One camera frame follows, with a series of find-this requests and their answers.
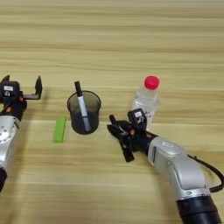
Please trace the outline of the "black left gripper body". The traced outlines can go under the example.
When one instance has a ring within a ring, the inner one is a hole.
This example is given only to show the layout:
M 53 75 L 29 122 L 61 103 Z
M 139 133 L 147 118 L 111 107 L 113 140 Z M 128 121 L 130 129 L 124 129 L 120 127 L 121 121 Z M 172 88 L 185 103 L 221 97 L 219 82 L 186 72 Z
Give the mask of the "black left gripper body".
M 27 101 L 39 99 L 39 94 L 23 94 L 22 92 L 20 92 L 18 97 L 15 99 L 4 99 L 0 97 L 0 104 L 3 104 L 3 109 L 0 112 L 0 116 L 14 116 L 21 121 L 23 114 L 27 109 Z

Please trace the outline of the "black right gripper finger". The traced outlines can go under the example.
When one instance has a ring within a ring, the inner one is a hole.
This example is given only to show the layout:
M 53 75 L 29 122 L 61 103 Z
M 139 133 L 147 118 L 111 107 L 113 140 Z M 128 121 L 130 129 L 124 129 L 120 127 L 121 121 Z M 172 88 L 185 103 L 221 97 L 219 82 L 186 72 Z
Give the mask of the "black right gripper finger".
M 122 132 L 129 132 L 131 130 L 131 123 L 125 120 L 116 120 L 115 126 Z
M 121 139 L 122 137 L 127 136 L 127 132 L 124 131 L 120 126 L 115 126 L 113 124 L 108 124 L 107 128 L 108 128 L 109 133 L 113 137 L 116 137 L 117 139 Z

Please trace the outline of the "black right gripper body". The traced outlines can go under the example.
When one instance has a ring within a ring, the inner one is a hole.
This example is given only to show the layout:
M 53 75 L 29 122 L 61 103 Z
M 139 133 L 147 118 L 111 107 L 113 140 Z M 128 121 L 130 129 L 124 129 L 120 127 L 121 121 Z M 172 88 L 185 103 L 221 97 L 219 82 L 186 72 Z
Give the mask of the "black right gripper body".
M 127 132 L 127 136 L 124 137 L 124 144 L 131 151 L 141 151 L 147 155 L 151 141 L 156 137 L 155 134 L 146 130 L 146 122 L 140 122 L 139 124 L 131 123 L 131 130 Z

